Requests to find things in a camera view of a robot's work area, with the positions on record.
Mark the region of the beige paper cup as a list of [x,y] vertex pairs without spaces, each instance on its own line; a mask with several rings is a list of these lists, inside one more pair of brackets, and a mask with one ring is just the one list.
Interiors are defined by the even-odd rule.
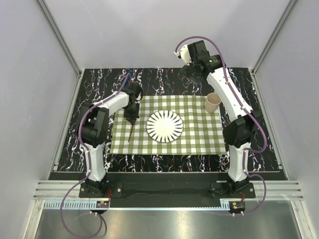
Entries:
[[210,93],[207,95],[205,100],[205,110],[208,113],[214,113],[219,105],[221,104],[221,99],[217,93]]

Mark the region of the white blue striped plate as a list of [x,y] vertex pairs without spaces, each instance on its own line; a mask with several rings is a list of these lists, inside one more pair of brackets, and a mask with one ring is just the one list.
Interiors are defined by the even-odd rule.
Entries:
[[181,136],[183,120],[173,111],[160,110],[149,116],[146,131],[156,142],[170,143]]

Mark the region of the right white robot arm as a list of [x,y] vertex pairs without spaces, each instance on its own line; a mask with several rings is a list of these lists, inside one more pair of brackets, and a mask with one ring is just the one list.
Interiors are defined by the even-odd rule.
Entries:
[[256,130],[260,128],[258,121],[262,114],[254,111],[243,99],[229,75],[222,54],[211,55],[204,40],[201,37],[188,45],[180,42],[175,55],[184,61],[185,73],[192,81],[205,80],[216,91],[228,113],[230,124],[223,130],[223,136],[230,150],[228,176],[232,182],[226,185],[226,191],[235,198],[244,192],[242,182],[248,177],[247,151]]

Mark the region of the blue plastic knife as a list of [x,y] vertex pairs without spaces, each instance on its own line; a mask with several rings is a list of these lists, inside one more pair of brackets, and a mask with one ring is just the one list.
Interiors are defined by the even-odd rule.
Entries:
[[126,79],[125,79],[124,87],[126,87],[126,85],[128,85],[128,84],[129,84],[129,82],[130,82],[131,78],[132,78],[131,73],[128,73],[128,74],[126,75]]

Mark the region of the green checkered cloth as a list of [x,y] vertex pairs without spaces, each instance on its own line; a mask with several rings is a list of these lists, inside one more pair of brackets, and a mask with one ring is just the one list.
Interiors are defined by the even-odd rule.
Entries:
[[[219,110],[208,113],[204,96],[145,96],[140,101],[137,119],[130,142],[131,124],[124,119],[124,111],[115,114],[112,128],[111,154],[192,155],[226,154]],[[183,120],[181,136],[170,143],[153,140],[146,131],[146,123],[153,113],[170,110]]]

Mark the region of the brown wooden fork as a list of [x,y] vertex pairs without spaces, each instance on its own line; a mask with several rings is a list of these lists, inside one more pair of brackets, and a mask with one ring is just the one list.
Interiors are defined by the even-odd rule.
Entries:
[[133,132],[133,128],[134,128],[134,125],[135,125],[135,121],[131,120],[130,123],[131,123],[131,129],[130,129],[130,133],[129,133],[128,142],[130,142],[131,135],[132,135],[132,132]]

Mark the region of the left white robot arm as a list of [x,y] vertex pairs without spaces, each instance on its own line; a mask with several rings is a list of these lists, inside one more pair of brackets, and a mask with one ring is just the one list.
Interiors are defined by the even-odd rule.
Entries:
[[107,139],[109,118],[118,110],[124,110],[124,119],[134,125],[139,118],[139,101],[143,90],[138,83],[131,83],[109,97],[81,108],[78,122],[78,139],[84,149],[86,178],[92,182],[90,191],[96,197],[103,197],[108,185],[102,180],[106,176],[103,163],[103,144]]

